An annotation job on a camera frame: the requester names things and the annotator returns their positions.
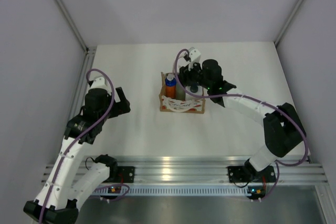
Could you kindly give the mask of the watermelon print canvas bag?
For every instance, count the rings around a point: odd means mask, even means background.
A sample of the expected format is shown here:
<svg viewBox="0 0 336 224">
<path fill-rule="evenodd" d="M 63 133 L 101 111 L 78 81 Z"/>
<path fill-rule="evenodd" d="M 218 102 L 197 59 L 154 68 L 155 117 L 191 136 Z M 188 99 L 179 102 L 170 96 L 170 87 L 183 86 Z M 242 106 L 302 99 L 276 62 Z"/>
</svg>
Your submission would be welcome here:
<svg viewBox="0 0 336 224">
<path fill-rule="evenodd" d="M 182 101 L 166 97 L 165 77 L 166 74 L 161 72 L 162 87 L 159 93 L 159 108 L 161 112 L 204 114 L 205 99 Z"/>
</svg>

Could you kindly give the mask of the white bottle dark cap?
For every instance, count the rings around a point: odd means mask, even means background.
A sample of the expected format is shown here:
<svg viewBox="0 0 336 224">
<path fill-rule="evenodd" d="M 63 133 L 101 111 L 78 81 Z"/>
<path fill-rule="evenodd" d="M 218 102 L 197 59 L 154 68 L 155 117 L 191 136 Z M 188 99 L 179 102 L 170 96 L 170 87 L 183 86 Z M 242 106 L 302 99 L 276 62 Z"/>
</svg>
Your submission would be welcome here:
<svg viewBox="0 0 336 224">
<path fill-rule="evenodd" d="M 191 86 L 186 86 L 185 89 L 189 92 L 192 93 L 193 95 L 199 95 L 202 96 L 203 95 L 203 87 L 202 86 L 198 86 L 196 84 L 193 84 Z M 198 97 L 195 97 L 193 95 L 190 95 L 188 93 L 185 94 L 185 100 L 198 100 Z"/>
</svg>

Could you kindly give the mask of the grey green squeeze bottle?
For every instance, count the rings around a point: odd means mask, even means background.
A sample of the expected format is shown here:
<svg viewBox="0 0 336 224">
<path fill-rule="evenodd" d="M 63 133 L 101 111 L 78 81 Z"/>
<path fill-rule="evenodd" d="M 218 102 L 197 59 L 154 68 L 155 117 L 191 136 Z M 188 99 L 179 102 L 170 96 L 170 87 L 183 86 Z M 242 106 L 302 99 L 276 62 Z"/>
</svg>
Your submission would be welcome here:
<svg viewBox="0 0 336 224">
<path fill-rule="evenodd" d="M 176 100 L 185 100 L 186 93 L 184 89 L 177 83 L 175 88 L 175 99 Z"/>
</svg>

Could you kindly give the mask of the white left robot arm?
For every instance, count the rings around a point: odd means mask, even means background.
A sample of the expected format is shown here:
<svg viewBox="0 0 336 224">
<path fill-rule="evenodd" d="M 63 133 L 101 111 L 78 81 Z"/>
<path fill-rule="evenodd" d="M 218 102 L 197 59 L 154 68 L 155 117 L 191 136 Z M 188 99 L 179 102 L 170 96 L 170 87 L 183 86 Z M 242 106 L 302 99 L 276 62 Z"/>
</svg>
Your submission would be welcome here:
<svg viewBox="0 0 336 224">
<path fill-rule="evenodd" d="M 100 184 L 125 181 L 117 159 L 107 154 L 93 159 L 87 172 L 74 181 L 104 123 L 131 111 L 122 88 L 116 88 L 116 92 L 118 102 L 106 88 L 90 88 L 80 112 L 68 121 L 61 150 L 48 179 L 36 198 L 24 206 L 24 213 L 36 222 L 75 223 L 83 203 Z"/>
</svg>

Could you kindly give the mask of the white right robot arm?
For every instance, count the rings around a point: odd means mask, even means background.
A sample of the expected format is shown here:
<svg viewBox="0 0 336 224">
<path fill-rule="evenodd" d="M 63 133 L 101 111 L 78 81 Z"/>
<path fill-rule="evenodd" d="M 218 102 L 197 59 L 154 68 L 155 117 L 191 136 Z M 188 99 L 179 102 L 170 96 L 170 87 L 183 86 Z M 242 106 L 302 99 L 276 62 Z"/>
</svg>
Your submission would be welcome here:
<svg viewBox="0 0 336 224">
<path fill-rule="evenodd" d="M 275 106 L 243 94 L 236 85 L 224 80 L 216 60 L 195 62 L 191 67 L 175 65 L 174 72 L 182 88 L 198 84 L 214 103 L 237 111 L 262 126 L 265 143 L 243 165 L 242 174 L 247 180 L 257 180 L 271 163 L 285 157 L 300 143 L 308 145 L 307 134 L 293 105 Z"/>
</svg>

